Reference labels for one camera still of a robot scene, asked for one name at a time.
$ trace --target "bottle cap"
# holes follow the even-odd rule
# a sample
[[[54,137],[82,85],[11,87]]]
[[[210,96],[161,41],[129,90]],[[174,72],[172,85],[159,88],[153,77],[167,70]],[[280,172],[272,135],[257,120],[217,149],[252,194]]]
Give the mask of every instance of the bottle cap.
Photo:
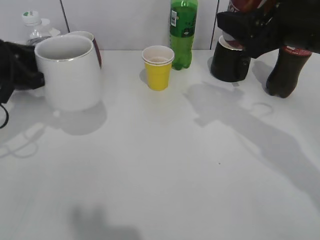
[[[26,26],[36,26],[41,24],[41,19],[37,11],[26,11],[22,14],[22,21]]]

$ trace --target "bottle label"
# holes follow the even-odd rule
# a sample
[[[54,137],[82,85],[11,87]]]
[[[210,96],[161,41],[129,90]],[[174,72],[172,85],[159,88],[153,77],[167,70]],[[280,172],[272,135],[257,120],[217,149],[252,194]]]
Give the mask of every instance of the bottle label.
[[[229,12],[242,12],[248,13],[263,5],[266,0],[230,0],[228,11]]]
[[[301,48],[296,48],[296,47],[290,47],[290,46],[284,46],[282,48],[286,53],[296,55],[296,56],[301,56],[301,57],[310,57],[312,55],[311,51],[304,50]]]
[[[188,38],[195,34],[197,9],[189,6],[171,9],[170,34],[177,38]]]

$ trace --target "yellow paper cup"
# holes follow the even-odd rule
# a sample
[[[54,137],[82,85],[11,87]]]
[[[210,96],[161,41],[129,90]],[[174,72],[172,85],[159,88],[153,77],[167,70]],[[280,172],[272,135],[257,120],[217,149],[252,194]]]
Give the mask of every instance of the yellow paper cup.
[[[169,85],[174,51],[166,46],[150,46],[142,52],[149,87],[162,91]]]

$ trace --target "plastic water bottle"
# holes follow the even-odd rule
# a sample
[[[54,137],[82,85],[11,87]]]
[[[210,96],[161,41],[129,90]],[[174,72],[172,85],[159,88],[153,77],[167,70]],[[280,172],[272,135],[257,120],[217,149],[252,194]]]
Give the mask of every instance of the plastic water bottle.
[[[170,44],[176,70],[189,68],[196,29],[198,0],[171,0]]]
[[[27,45],[37,43],[60,34],[60,31],[50,26],[50,20],[40,18],[37,11],[26,11],[22,14],[22,21],[25,26],[30,28]]]

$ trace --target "dark brown bottle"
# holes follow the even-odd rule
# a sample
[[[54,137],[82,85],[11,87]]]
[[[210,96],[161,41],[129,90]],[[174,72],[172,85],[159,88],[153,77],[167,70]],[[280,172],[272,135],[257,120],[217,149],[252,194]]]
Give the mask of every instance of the dark brown bottle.
[[[279,49],[278,60],[266,82],[266,90],[271,96],[287,98],[295,90],[300,72],[312,52],[300,48]]]

